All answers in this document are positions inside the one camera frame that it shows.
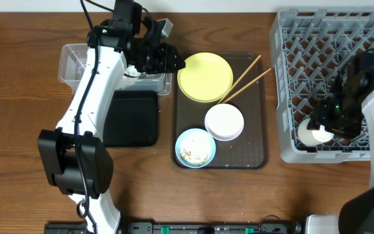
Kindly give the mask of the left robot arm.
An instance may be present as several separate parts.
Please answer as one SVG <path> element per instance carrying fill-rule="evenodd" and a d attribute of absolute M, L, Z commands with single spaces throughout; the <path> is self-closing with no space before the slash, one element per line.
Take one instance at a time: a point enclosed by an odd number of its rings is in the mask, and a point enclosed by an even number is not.
<path fill-rule="evenodd" d="M 90 25 L 85 71 L 67 111 L 38 136 L 48 183 L 76 203 L 90 233 L 116 233 L 121 219 L 109 191 L 114 163 L 103 144 L 113 95 L 128 66 L 148 75 L 185 67 L 166 42 L 172 28 L 134 1 L 116 1 L 110 19 Z"/>

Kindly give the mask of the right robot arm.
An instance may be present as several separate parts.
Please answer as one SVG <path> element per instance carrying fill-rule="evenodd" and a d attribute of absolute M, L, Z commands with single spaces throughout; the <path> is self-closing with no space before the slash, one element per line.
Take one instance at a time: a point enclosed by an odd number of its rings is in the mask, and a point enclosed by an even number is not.
<path fill-rule="evenodd" d="M 331 93 L 318 101 L 308 123 L 298 131 L 323 131 L 353 139 L 365 123 L 371 163 L 369 189 L 345 203 L 338 214 L 308 216 L 305 233 L 374 233 L 374 49 L 350 59 L 337 74 Z"/>

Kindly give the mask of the wooden chopstick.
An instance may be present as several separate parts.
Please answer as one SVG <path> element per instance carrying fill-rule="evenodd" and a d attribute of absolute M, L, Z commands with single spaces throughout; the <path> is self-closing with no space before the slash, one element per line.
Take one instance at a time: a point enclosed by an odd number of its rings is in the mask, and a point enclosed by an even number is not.
<path fill-rule="evenodd" d="M 267 69 L 263 73 L 261 73 L 258 77 L 255 77 L 252 81 L 249 81 L 245 86 L 243 86 L 241 89 L 239 89 L 237 92 L 233 93 L 231 96 L 229 96 L 226 100 L 222 101 L 222 103 L 227 103 L 231 99 L 235 98 L 238 94 L 242 93 L 244 90 L 249 88 L 254 83 L 258 82 L 265 74 L 269 73 L 272 70 L 272 68 Z"/>
<path fill-rule="evenodd" d="M 249 70 L 258 62 L 258 60 L 261 58 L 261 55 L 258 55 L 254 61 L 246 68 L 246 70 L 239 76 L 239 78 L 236 80 L 236 82 L 231 86 L 230 90 L 217 102 L 217 104 L 222 104 L 222 101 L 226 100 L 225 97 L 227 94 L 229 94 L 234 87 L 248 74 Z"/>

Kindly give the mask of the white plastic cup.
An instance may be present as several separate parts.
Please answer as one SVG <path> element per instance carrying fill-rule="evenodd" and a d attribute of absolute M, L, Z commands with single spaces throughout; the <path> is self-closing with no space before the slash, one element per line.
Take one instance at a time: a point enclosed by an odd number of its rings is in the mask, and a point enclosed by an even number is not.
<path fill-rule="evenodd" d="M 299 140 L 306 146 L 317 146 L 333 139 L 334 134 L 325 130 L 324 125 L 320 125 L 318 130 L 308 129 L 310 118 L 303 120 L 297 129 Z"/>

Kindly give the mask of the yellow plate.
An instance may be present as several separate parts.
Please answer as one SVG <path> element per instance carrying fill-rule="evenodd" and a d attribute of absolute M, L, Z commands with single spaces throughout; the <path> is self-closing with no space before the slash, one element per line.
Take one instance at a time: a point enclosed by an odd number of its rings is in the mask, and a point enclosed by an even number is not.
<path fill-rule="evenodd" d="M 210 103 L 220 100 L 231 89 L 233 71 L 230 64 L 215 53 L 196 53 L 186 60 L 177 73 L 182 93 L 191 100 Z"/>

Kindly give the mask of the light blue bowl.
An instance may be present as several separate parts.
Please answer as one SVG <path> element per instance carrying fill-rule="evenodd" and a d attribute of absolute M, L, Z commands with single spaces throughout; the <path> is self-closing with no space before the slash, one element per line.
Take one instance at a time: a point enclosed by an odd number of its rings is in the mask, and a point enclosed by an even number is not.
<path fill-rule="evenodd" d="M 205 164 L 201 165 L 201 166 L 192 166 L 192 165 L 189 165 L 185 161 L 183 161 L 183 159 L 180 156 L 179 150 L 180 150 L 181 141 L 183 140 L 183 138 L 186 135 L 189 135 L 190 133 L 204 133 L 204 134 L 207 134 L 207 136 L 209 138 L 209 141 L 211 143 L 211 150 L 210 150 L 209 158 L 208 158 L 207 162 Z M 184 165 L 184 166 L 186 166 L 188 168 L 202 168 L 202 167 L 205 167 L 208 164 L 210 164 L 210 162 L 215 157 L 215 155 L 216 155 L 216 142 L 213 139 L 213 137 L 207 131 L 205 131 L 203 129 L 198 129 L 198 128 L 189 129 L 189 130 L 186 130 L 185 132 L 183 132 L 177 138 L 176 143 L 175 143 L 175 154 L 176 154 L 176 158 L 181 162 L 182 165 Z"/>

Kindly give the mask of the white tissue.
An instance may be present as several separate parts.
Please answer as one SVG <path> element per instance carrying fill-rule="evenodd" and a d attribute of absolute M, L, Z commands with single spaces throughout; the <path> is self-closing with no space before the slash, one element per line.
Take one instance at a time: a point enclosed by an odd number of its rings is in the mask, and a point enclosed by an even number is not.
<path fill-rule="evenodd" d="M 139 72 L 133 65 L 129 65 L 123 74 L 124 77 L 131 79 L 143 79 L 146 75 L 145 72 Z"/>

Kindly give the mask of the rice and food scraps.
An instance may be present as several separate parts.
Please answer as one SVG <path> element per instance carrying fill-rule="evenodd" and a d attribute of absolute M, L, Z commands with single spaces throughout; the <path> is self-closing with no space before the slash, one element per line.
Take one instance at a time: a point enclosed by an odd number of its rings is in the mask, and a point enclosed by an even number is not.
<path fill-rule="evenodd" d="M 180 156 L 187 164 L 192 166 L 201 166 L 209 158 L 211 143 L 207 134 L 190 133 L 181 141 Z"/>

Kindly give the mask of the pink bowl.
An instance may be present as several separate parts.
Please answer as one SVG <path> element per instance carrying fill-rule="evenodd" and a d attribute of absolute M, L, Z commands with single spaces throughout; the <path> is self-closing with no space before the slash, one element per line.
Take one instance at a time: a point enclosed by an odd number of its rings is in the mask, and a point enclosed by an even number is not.
<path fill-rule="evenodd" d="M 205 115 L 205 129 L 218 141 L 237 138 L 242 133 L 244 125 L 243 114 L 230 104 L 214 105 Z"/>

